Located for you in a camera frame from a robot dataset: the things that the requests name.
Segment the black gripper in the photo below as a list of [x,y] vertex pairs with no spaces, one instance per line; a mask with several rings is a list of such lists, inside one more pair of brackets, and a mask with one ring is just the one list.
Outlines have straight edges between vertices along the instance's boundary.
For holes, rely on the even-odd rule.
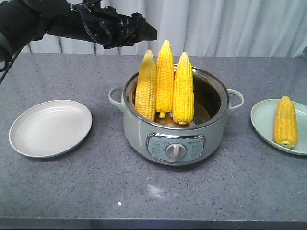
[[111,6],[101,8],[96,13],[98,31],[95,32],[96,42],[105,49],[132,46],[141,41],[155,41],[158,31],[147,23],[140,13],[130,16],[117,13]]

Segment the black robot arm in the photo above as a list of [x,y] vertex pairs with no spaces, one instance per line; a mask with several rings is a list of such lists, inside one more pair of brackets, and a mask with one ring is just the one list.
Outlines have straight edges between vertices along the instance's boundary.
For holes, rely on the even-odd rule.
[[44,35],[94,42],[104,49],[157,39],[140,13],[130,16],[98,0],[4,0],[0,4],[0,70],[6,71],[27,44]]

